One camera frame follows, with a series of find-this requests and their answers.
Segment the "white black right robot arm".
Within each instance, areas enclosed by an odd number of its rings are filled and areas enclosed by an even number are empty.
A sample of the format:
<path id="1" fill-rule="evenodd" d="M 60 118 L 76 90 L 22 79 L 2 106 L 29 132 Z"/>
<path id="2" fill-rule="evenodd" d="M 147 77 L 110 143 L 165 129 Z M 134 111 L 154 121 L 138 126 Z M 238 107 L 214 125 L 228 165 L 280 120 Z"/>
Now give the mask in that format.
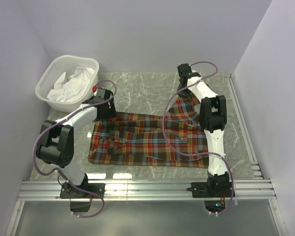
<path id="1" fill-rule="evenodd" d="M 193 197 L 217 198 L 229 191 L 232 183 L 225 163 L 224 130 L 227 123 L 226 98 L 213 92 L 201 75 L 187 63 L 177 67 L 180 96 L 191 93 L 200 101 L 199 123 L 207 141 L 208 178 L 206 183 L 191 184 Z"/>

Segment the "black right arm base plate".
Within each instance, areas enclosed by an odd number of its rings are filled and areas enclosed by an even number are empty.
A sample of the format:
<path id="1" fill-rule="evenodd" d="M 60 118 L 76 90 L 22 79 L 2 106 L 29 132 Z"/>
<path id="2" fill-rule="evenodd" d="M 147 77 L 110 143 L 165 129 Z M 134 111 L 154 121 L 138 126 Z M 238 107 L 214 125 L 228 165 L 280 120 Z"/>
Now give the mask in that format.
<path id="1" fill-rule="evenodd" d="M 186 190 L 192 192 L 193 198 L 220 198 L 222 196 L 228 198 L 235 196 L 230 182 L 226 184 L 192 182 L 191 187 Z"/>

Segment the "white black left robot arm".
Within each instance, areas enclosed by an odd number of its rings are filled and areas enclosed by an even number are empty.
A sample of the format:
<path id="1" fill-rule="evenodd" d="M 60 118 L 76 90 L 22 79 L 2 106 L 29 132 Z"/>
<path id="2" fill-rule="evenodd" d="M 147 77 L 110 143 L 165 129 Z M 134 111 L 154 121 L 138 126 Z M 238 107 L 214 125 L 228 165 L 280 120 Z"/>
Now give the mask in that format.
<path id="1" fill-rule="evenodd" d="M 114 95 L 105 88 L 95 88 L 93 96 L 69 115 L 43 122 L 35 141 L 34 157 L 54 166 L 53 171 L 65 179 L 62 185 L 64 191 L 72 191 L 78 198 L 89 193 L 89 180 L 73 160 L 75 132 L 92 121 L 116 117 Z"/>

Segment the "red brown plaid shirt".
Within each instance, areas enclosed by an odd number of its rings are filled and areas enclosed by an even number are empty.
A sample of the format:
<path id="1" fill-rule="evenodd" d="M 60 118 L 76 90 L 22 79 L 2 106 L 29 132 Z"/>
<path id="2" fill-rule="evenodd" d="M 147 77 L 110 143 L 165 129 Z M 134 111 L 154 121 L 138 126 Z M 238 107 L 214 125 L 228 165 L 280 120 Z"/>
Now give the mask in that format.
<path id="1" fill-rule="evenodd" d="M 195 95 L 177 97 L 166 116 L 117 113 L 97 121 L 88 162 L 128 166 L 207 168 L 207 140 L 199 125 Z"/>

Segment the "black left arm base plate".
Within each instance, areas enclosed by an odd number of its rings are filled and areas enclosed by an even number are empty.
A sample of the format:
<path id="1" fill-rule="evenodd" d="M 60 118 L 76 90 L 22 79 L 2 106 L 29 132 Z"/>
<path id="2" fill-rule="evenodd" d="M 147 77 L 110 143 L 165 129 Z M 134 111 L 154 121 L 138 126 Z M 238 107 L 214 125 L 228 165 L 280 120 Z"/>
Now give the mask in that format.
<path id="1" fill-rule="evenodd" d="M 78 190 L 71 186 L 69 183 L 64 183 L 60 190 L 60 199 L 86 199 L 90 198 L 91 194 L 95 193 L 100 197 L 104 196 L 105 184 L 104 183 L 88 183 L 83 190 Z"/>

